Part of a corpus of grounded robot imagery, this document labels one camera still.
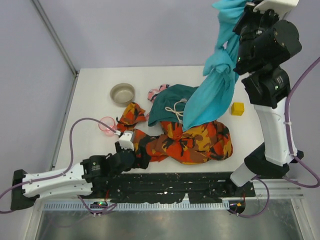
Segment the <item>light blue cloth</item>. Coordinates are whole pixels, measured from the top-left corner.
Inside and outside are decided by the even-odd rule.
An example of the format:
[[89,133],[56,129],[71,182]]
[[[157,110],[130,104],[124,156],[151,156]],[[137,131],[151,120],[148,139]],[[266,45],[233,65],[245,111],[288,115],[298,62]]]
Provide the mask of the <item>light blue cloth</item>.
[[245,0],[220,0],[212,4],[219,11],[219,32],[214,53],[205,61],[205,80],[187,100],[183,110],[183,130],[219,119],[228,110],[239,75],[237,63],[240,36],[233,28],[244,12]]

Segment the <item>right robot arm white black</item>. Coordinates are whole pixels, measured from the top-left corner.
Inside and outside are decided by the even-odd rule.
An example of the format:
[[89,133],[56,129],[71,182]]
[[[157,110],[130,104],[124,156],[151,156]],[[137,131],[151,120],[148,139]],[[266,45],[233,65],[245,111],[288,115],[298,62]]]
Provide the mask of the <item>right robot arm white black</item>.
[[285,2],[254,0],[245,4],[233,28],[239,36],[234,71],[248,74],[242,80],[262,129],[263,143],[250,153],[231,175],[242,187],[256,176],[281,178],[304,153],[294,144],[287,130],[286,101],[291,91],[290,78],[281,64],[302,50],[297,27],[280,15],[291,9]]

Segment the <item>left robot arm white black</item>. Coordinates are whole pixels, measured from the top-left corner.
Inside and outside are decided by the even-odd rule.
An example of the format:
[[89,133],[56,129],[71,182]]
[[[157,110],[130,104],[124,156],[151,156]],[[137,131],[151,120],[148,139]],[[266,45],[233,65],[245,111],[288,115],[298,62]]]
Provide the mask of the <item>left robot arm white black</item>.
[[115,154],[92,155],[70,168],[35,174],[16,170],[12,177],[10,210],[28,209],[38,199],[98,193],[107,181],[131,169],[146,169],[151,161],[145,149],[136,153],[121,148],[119,142],[115,148]]

